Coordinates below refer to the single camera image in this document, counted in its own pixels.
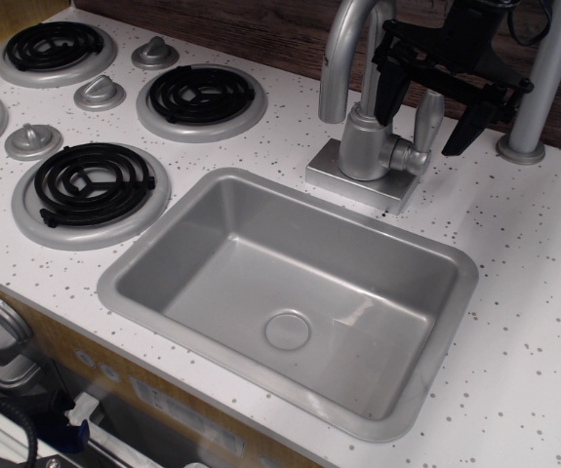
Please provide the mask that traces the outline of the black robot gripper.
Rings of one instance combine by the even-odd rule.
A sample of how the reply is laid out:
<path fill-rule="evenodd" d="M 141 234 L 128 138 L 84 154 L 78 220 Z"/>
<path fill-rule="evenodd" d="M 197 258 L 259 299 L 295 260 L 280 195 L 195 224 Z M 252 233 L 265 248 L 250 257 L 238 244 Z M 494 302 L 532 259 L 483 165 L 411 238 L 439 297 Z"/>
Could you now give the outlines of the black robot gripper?
<path fill-rule="evenodd" d="M 373 55 L 380 79 L 375 117 L 389 126 L 411 83 L 416 82 L 465 105 L 465 110 L 443 147 L 445 156 L 459 156 L 489 126 L 509 123 L 516 98 L 534 85 L 495 53 L 492 42 L 503 17 L 517 1 L 455 1 L 440 27 L 387 20 L 384 36 Z M 482 89 L 465 83 L 462 75 L 488 82 Z"/>

